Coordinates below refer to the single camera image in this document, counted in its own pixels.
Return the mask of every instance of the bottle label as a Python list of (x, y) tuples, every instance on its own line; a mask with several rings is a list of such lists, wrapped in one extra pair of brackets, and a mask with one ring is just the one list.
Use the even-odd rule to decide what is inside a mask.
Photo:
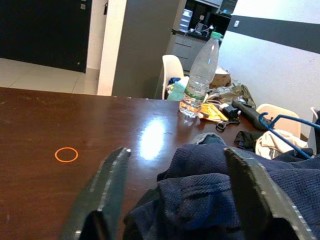
[(195, 81), (189, 80), (184, 93), (187, 94), (190, 98), (203, 101), (206, 95), (206, 88), (203, 84), (199, 84)]

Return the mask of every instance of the white wall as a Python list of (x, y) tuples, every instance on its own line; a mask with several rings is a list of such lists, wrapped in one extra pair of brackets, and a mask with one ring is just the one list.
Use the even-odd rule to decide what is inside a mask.
[(104, 15), (107, 0), (92, 0), (89, 45), (86, 67), (100, 69), (106, 27)]
[(98, 95), (111, 96), (127, 0), (109, 0), (100, 66)]
[[(319, 12), (319, 0), (238, 0), (233, 14), (319, 24)], [(320, 54), (227, 31), (219, 65), (248, 86), (257, 105), (274, 104), (310, 121), (310, 107), (320, 108)], [(302, 125), (305, 136), (309, 130)]]

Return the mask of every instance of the black stripe on wall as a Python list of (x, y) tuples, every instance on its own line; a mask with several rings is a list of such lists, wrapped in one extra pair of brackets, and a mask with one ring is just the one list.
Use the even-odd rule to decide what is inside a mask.
[(320, 54), (320, 24), (233, 15), (227, 30)]

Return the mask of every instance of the wooden table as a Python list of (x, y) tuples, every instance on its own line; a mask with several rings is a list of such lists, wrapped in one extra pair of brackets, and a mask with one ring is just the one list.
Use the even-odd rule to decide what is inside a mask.
[[(209, 121), (184, 117), (178, 104), (0, 88), (1, 239), (57, 239), (77, 194), (119, 147), (132, 149), (124, 216), (156, 186), (177, 147), (216, 131)], [(233, 145), (239, 131), (252, 130), (243, 118), (220, 135)], [(55, 152), (62, 147), (77, 149), (78, 159), (58, 162)], [(124, 225), (118, 228), (121, 239)]]

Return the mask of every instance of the white cloth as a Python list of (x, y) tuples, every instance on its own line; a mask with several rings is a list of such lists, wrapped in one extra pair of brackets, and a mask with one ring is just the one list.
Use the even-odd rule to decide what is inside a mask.
[[(308, 147), (307, 142), (300, 140), (300, 138), (294, 136), (291, 132), (280, 129), (277, 129), (275, 131), (299, 148)], [(293, 150), (291, 146), (286, 144), (283, 140), (281, 140), (279, 137), (277, 137), (270, 131), (265, 132), (256, 141), (255, 145), (255, 153), (259, 156), (262, 156), (270, 160), (274, 159), (280, 154), (284, 154), (291, 150)]]

